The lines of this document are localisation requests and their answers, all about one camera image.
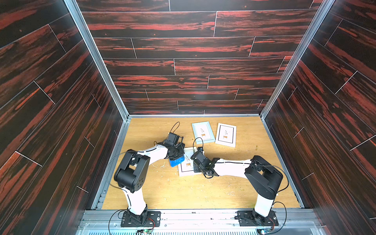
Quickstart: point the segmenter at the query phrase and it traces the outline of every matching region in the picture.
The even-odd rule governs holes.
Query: framed picture
[[[215,141],[213,131],[208,121],[204,121],[201,123],[192,123],[192,128],[195,138],[201,137],[204,143],[210,143]],[[197,139],[196,143],[202,144],[201,139]]]
[[[216,144],[221,144],[235,148],[236,142],[236,126],[218,123]]]
[[[201,172],[194,172],[193,170],[193,161],[191,156],[193,155],[193,148],[184,148],[184,161],[178,165],[179,176],[191,176],[195,174],[201,174]]]

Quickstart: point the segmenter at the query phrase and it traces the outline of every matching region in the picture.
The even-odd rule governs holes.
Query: wooden floor
[[[236,147],[215,143],[204,144],[205,156],[209,159],[229,160],[250,159],[260,155],[270,164],[281,167],[278,157],[259,117],[220,117],[220,118],[133,118],[122,147],[144,150],[153,147],[154,141],[164,140],[177,122],[180,127],[176,134],[184,136],[186,147],[194,141],[192,123],[209,121],[214,136],[218,122],[237,126]],[[119,157],[116,169],[123,155]],[[280,189],[287,185],[284,176]],[[144,199],[149,209],[214,209],[214,208],[253,208],[257,192],[247,179],[221,176],[206,179],[202,174],[179,177],[177,166],[172,168],[168,160],[159,160],[149,166],[143,186]],[[298,208],[299,203],[291,187],[282,191],[276,198],[288,208]],[[126,209],[124,193],[109,187],[102,209]]]

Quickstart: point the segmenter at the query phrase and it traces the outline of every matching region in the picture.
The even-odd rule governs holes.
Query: black cable
[[[286,213],[285,222],[283,223],[282,227],[280,227],[280,229],[278,229],[278,230],[275,231],[275,232],[267,233],[267,234],[274,234],[274,233],[279,232],[279,231],[283,228],[283,226],[286,224],[286,220],[287,220],[287,209],[286,209],[286,206],[285,206],[285,204],[283,204],[282,202],[278,202],[278,203],[281,203],[281,204],[283,205],[283,207],[285,208],[285,213]]]
[[[178,121],[177,123],[175,123],[175,124],[172,126],[171,130],[174,129],[174,126],[175,126],[176,124],[178,124],[178,123],[179,123],[179,125],[177,126],[177,128],[176,128],[172,133],[174,133],[174,132],[179,128],[179,126],[180,126],[180,122]]]
[[[201,139],[201,141],[202,141],[202,148],[204,148],[204,140],[201,138],[201,137],[197,137],[196,139],[194,139],[194,141],[193,141],[193,144],[192,144],[192,148],[193,148],[193,153],[194,153],[194,142],[197,140],[197,139]]]

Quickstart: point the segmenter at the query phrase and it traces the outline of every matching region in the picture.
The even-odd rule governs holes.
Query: wood panel wall
[[[77,0],[130,114],[259,114],[314,2]]]
[[[332,235],[376,234],[375,14],[336,0],[265,119]]]
[[[74,234],[122,119],[63,0],[0,9],[0,234]]]

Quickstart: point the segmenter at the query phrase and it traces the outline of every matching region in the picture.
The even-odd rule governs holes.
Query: sponge
[[[171,167],[176,167],[177,165],[179,165],[183,161],[184,161],[184,155],[181,156],[180,158],[176,159],[176,160],[173,160],[173,161],[170,160],[170,165],[171,165]]]

